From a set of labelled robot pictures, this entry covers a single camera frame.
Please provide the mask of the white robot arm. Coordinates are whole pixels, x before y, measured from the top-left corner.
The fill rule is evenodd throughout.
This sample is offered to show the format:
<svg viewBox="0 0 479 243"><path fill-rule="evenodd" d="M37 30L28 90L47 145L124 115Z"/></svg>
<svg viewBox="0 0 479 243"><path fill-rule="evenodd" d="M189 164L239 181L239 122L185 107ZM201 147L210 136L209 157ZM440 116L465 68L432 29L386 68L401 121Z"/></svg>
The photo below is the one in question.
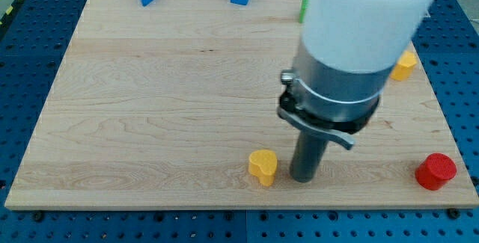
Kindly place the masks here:
<svg viewBox="0 0 479 243"><path fill-rule="evenodd" d="M278 116L299 130L290 175L311 181L328 142L353 147L433 0L308 0Z"/></svg>

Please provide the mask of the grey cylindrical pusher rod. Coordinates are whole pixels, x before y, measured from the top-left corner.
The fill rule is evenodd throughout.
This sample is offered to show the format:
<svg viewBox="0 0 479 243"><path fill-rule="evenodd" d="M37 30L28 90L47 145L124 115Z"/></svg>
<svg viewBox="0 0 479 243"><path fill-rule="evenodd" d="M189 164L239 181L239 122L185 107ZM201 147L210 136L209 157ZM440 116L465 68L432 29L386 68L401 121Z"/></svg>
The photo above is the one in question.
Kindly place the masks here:
<svg viewBox="0 0 479 243"><path fill-rule="evenodd" d="M317 174L328 141L300 132L289 172L297 182L310 182Z"/></svg>

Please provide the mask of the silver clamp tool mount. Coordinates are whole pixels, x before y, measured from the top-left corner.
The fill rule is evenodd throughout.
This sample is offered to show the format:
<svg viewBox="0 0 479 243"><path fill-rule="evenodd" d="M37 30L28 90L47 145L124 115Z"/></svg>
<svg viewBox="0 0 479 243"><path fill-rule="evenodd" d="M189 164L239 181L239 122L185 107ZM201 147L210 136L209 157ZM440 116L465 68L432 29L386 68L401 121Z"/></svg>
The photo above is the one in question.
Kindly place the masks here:
<svg viewBox="0 0 479 243"><path fill-rule="evenodd" d="M300 41L292 67L281 71L286 86L277 114L300 133L298 150L321 150L333 141L351 149L353 137L375 112L392 66L371 71L333 67Z"/></svg>

